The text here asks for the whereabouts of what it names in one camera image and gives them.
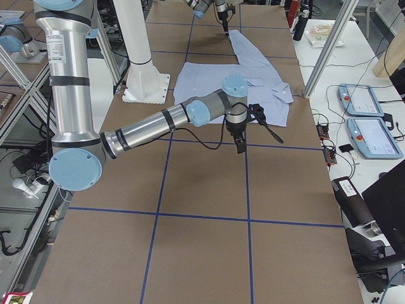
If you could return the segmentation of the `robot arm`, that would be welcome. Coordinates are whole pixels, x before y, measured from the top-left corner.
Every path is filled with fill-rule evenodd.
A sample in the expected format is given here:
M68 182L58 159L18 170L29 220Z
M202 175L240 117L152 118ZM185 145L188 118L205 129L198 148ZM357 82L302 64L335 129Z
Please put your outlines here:
M247 82L230 75L203 97L161 110L113 132L94 130L85 38L96 27L95 1L36 1L35 17L45 32L57 131L51 140L49 175L62 189L82 191L101 177L106 162L185 124L200 127L223 117L229 127L247 122Z
M209 7L214 4L225 35L229 36L227 18L229 11L235 13L235 8L233 6L229 6L224 0L184 0L184 2L193 9L194 16L199 19L201 19L206 14Z

